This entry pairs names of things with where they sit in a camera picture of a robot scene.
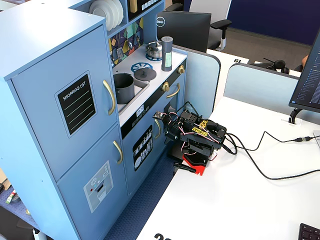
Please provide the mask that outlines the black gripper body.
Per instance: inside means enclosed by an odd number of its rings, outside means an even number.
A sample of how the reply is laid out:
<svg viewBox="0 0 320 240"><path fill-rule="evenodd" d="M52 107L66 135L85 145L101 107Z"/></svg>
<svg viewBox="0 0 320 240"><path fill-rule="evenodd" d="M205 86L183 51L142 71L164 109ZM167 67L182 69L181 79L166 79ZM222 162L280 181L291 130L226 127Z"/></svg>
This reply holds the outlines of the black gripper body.
<svg viewBox="0 0 320 240"><path fill-rule="evenodd" d="M169 134L186 134L186 131L183 129L186 119L181 116L171 116L169 115L169 122L167 125L166 133Z"/></svg>

